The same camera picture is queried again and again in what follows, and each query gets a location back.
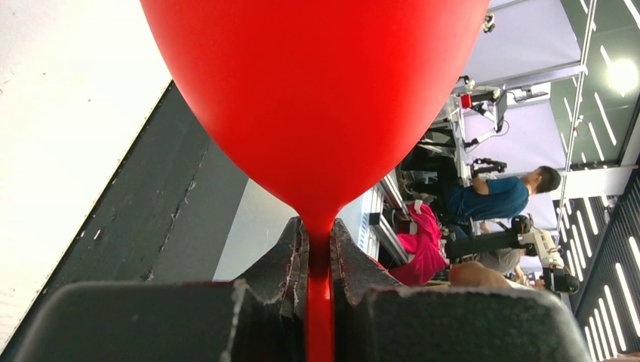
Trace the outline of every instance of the balloon neck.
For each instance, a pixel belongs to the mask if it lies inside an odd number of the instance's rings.
[[[334,226],[335,216],[308,217],[301,215],[306,233],[309,236],[309,245],[313,249],[325,248],[328,252],[331,229]]]

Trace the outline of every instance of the led light strip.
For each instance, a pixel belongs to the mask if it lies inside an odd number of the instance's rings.
[[[607,309],[605,308],[605,301],[602,300],[602,298],[600,298],[598,299],[598,304],[600,305],[602,320],[605,321],[605,329],[607,330],[607,336],[609,337],[609,347],[611,347],[611,354],[613,356],[617,356],[618,349],[616,348],[616,339],[614,338],[614,332],[611,330],[611,323],[609,323],[609,318],[607,318]]]
[[[629,238],[629,246],[631,247],[631,254],[633,254],[635,264],[638,266],[638,272],[640,272],[640,250],[638,250],[638,243],[633,236]]]
[[[589,325],[591,326],[591,335],[593,336],[593,344],[595,345],[595,351],[598,352],[598,360],[602,360],[602,349],[600,348],[600,341],[598,341],[598,333],[595,331],[595,323],[593,323],[593,317],[589,317]]]
[[[560,132],[560,139],[562,140],[562,146],[565,148],[565,153],[569,152],[569,148],[567,147],[567,141],[565,140],[565,134]]]
[[[576,243],[574,243],[574,239],[569,241],[571,244],[571,249],[574,251],[574,262],[575,262],[575,272],[578,274],[578,280],[582,281],[584,276],[582,275],[582,268],[580,267],[580,260],[578,259],[578,255],[576,254]]]
[[[609,347],[607,346],[607,336],[605,335],[605,329],[602,328],[602,320],[600,318],[600,312],[597,308],[593,309],[593,315],[595,315],[595,324],[598,326],[598,334],[600,335],[600,342],[602,342],[602,351],[605,353],[605,358],[611,358],[609,353]]]
[[[607,66],[611,66],[611,64],[613,64],[613,62],[611,62],[611,58],[609,57],[609,53],[607,53],[604,45],[600,45],[600,54],[602,55],[602,59],[605,60],[605,63],[607,63]]]
[[[591,340],[591,333],[588,327],[584,327],[584,334],[586,334],[586,343],[589,345],[589,351],[591,352],[591,359],[595,362],[595,352],[593,351],[593,341]]]
[[[565,97],[565,107],[567,107],[567,113],[569,114],[569,122],[574,119],[574,114],[571,113],[571,107],[569,107],[569,102],[567,101],[567,97]]]
[[[566,243],[567,242],[567,233],[565,232],[565,228],[563,228],[562,226],[560,226],[560,235],[562,235],[562,242]]]
[[[616,336],[618,337],[618,344],[620,350],[626,351],[626,343],[624,342],[624,336],[622,334],[622,328],[620,327],[620,319],[618,319],[618,313],[616,312],[616,305],[614,304],[614,298],[611,296],[609,286],[605,285],[605,297],[607,298],[607,305],[609,311],[611,311],[611,319],[614,321],[614,327],[616,330]]]
[[[580,238],[578,237],[578,231],[576,230],[576,226],[571,226],[571,234],[574,236],[574,240],[576,241],[576,248],[578,252],[578,256],[580,257],[580,265],[582,269],[586,268],[586,260],[584,259],[584,253],[582,252],[582,245],[580,245]]]
[[[602,116],[602,121],[605,123],[605,127],[607,128],[607,132],[609,133],[609,138],[611,138],[611,143],[617,145],[616,136],[614,135],[614,130],[611,129],[611,125],[609,124],[609,118],[607,117],[607,113],[605,112],[605,108],[602,105],[602,101],[600,100],[600,96],[598,93],[594,93],[595,102],[598,104],[598,109],[600,109],[600,116]]]
[[[574,258],[571,256],[571,250],[567,250],[567,261],[569,262],[569,268],[571,268],[572,273],[576,273],[576,266],[574,264]]]
[[[598,223],[595,222],[595,217],[593,217],[593,209],[591,208],[591,201],[588,198],[583,198],[584,208],[586,209],[586,216],[589,219],[589,224],[591,225],[591,231],[594,235],[598,234]]]
[[[570,228],[569,219],[567,218],[567,213],[564,208],[562,208],[561,214],[562,214],[562,222],[565,224],[565,228],[568,230]]]
[[[629,291],[629,285],[626,283],[624,271],[622,270],[622,265],[619,262],[616,263],[616,272],[618,273],[618,281],[620,282],[620,286],[622,287],[622,293],[624,294],[626,307],[629,309],[631,321],[633,322],[633,327],[635,328],[635,334],[640,337],[640,321],[638,320],[638,311],[633,305],[633,298],[631,297],[631,292]]]
[[[640,29],[640,14],[638,13],[638,9],[635,8],[635,5],[631,2],[631,0],[624,0],[624,4],[629,9],[631,16],[635,20],[635,24],[638,25],[638,28]]]
[[[578,210],[576,211],[576,217],[578,218],[578,226],[580,227],[580,233],[582,234],[582,241],[584,243],[584,248],[586,250],[586,256],[591,257],[591,245],[589,244],[589,239],[586,236],[586,228],[584,227],[584,220],[582,218],[582,213]]]
[[[593,130],[593,124],[589,122],[589,132],[591,133],[591,138],[593,138],[593,143],[595,144],[595,149],[598,150],[598,156],[600,156],[600,161],[605,161],[605,155],[602,154],[602,149],[600,148],[600,142],[598,142],[598,136],[595,135],[595,130]]]

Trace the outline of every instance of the ceiling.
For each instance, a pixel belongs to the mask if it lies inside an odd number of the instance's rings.
[[[578,45],[582,48],[589,0],[561,0],[561,3],[574,29]],[[583,102],[580,106],[584,122],[577,126],[572,156],[572,163],[575,165],[617,163],[626,135],[634,124],[632,120],[640,93],[640,87],[635,82],[638,78],[637,69],[640,69],[640,19],[634,19],[626,3],[640,9],[640,0],[600,0],[595,8],[595,31],[588,49],[588,72],[584,79]],[[614,86],[612,79],[627,83],[624,95]],[[567,145],[571,121],[565,99],[572,111],[576,98],[575,81],[576,79],[557,81],[551,88],[553,115]],[[602,116],[601,106],[606,119]]]

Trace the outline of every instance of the metal frame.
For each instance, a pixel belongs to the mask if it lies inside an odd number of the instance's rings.
[[[512,0],[510,2],[507,2],[506,4],[502,4],[502,5],[498,5],[498,6],[494,6],[492,8],[489,8],[489,10],[487,10],[488,13],[493,13],[495,11],[498,10],[502,10],[504,8],[508,8],[509,6],[513,6],[513,5],[517,5],[520,4],[521,2],[526,2],[527,0]]]
[[[585,35],[584,35],[584,42],[582,46],[582,54],[580,55],[581,66],[586,66],[586,61],[589,56],[589,44],[591,44],[591,34],[593,34],[592,24],[593,24],[593,18],[595,16],[595,6],[597,3],[598,3],[598,0],[589,0],[589,10],[587,11],[587,17],[586,17],[586,29],[585,29]],[[580,104],[582,100],[582,89],[584,86],[584,77],[585,77],[584,72],[581,72],[578,75],[578,79],[577,79],[576,100],[574,102],[574,109],[573,109],[572,119],[571,119],[572,130],[576,127],[578,120],[580,119]],[[571,159],[574,154],[575,140],[576,140],[576,132],[571,132],[571,135],[569,136],[569,144],[567,145],[568,151],[567,151],[567,158],[565,162],[565,173],[568,173],[571,170]],[[567,177],[563,177],[562,183],[560,185],[560,200],[559,200],[560,205],[565,204],[566,188],[567,188]],[[558,230],[561,227],[560,226],[561,218],[562,218],[562,213],[558,215]]]
[[[563,79],[574,78],[583,74],[586,66],[579,60],[575,62],[558,64],[545,69],[538,69],[534,72],[509,76],[507,78],[483,81],[480,85],[504,86],[505,91],[512,91],[523,87],[533,87],[534,85],[549,83],[551,81],[561,81]],[[464,91],[464,87],[456,87],[454,93]]]

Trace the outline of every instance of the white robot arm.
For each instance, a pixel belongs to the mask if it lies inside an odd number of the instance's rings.
[[[533,244],[536,248],[540,263],[542,264],[545,289],[553,292],[575,293],[580,288],[580,283],[571,274],[572,271],[565,268],[560,252],[547,230],[531,228],[522,235],[520,243]]]
[[[521,244],[534,245],[543,269],[562,269],[565,267],[565,261],[562,260],[558,248],[553,241],[553,237],[547,230],[532,228],[530,232],[522,235]]]

